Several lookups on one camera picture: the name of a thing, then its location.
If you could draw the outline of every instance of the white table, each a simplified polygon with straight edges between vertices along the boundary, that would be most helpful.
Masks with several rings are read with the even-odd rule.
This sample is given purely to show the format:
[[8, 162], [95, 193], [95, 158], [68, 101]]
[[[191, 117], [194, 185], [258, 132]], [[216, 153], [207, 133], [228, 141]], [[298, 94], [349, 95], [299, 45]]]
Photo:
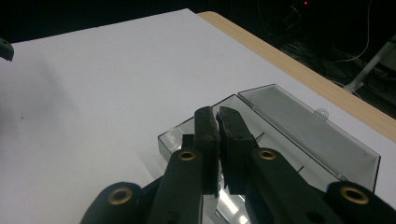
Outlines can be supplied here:
[[276, 83], [382, 156], [396, 144], [188, 10], [13, 45], [0, 61], [0, 223], [79, 223], [105, 187], [166, 166], [157, 136], [239, 91]]

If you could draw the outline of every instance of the wooden edge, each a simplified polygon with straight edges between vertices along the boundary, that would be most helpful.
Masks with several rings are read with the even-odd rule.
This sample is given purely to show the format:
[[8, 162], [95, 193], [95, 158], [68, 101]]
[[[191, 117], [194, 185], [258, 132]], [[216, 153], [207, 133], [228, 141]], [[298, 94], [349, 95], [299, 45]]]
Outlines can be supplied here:
[[347, 113], [396, 142], [396, 120], [333, 84], [216, 12], [199, 16]]

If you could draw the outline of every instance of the table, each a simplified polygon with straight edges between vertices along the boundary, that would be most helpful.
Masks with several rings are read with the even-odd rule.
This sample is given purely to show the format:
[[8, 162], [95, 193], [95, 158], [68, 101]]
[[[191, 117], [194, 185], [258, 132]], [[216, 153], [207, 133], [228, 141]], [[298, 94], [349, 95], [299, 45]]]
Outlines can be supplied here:
[[395, 120], [216, 13], [181, 10], [13, 47], [13, 62], [0, 62], [0, 223], [78, 223], [108, 185], [144, 187], [163, 174], [160, 133], [273, 83], [379, 153], [376, 193], [396, 206]]

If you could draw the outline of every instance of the transparent plastic box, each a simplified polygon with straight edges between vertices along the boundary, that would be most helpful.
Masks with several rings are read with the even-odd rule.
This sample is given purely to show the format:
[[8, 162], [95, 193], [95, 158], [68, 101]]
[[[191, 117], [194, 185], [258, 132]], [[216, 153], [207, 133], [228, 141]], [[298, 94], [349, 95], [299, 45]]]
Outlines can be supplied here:
[[[380, 155], [331, 123], [325, 109], [314, 110], [275, 84], [222, 100], [213, 105], [215, 115], [221, 106], [238, 110], [259, 146], [282, 153], [311, 186], [326, 191], [330, 183], [346, 180], [375, 190]], [[167, 161], [180, 149], [183, 134], [194, 134], [193, 118], [159, 135]], [[205, 203], [212, 201], [205, 196]], [[248, 223], [244, 198], [222, 189], [216, 214], [206, 217], [207, 223]]]

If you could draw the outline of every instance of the black object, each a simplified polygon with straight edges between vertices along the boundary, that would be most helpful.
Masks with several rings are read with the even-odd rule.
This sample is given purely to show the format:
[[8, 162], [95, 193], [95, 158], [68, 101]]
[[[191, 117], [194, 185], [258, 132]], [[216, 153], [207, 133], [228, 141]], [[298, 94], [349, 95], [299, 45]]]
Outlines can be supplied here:
[[220, 146], [211, 107], [197, 110], [195, 119], [196, 135], [183, 135], [162, 178], [143, 189], [131, 183], [104, 189], [81, 223], [201, 223], [203, 195], [218, 194], [219, 148], [230, 192], [246, 195], [253, 224], [396, 223], [396, 211], [357, 184], [332, 183], [326, 194], [309, 186], [279, 152], [258, 146], [236, 110], [219, 110]]
[[0, 57], [7, 61], [12, 61], [14, 57], [14, 48], [5, 39], [0, 38]]

